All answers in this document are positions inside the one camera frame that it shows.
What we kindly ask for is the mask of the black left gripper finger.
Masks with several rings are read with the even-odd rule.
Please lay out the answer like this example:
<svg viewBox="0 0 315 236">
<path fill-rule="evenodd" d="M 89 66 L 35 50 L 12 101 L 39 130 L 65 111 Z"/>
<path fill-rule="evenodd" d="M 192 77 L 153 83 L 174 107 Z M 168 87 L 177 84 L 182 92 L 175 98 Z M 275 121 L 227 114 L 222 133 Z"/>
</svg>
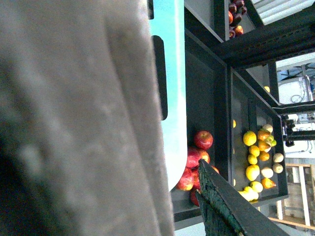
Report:
<svg viewBox="0 0 315 236">
<path fill-rule="evenodd" d="M 199 161 L 196 192 L 207 236 L 286 236 L 205 160 Z"/>
</svg>

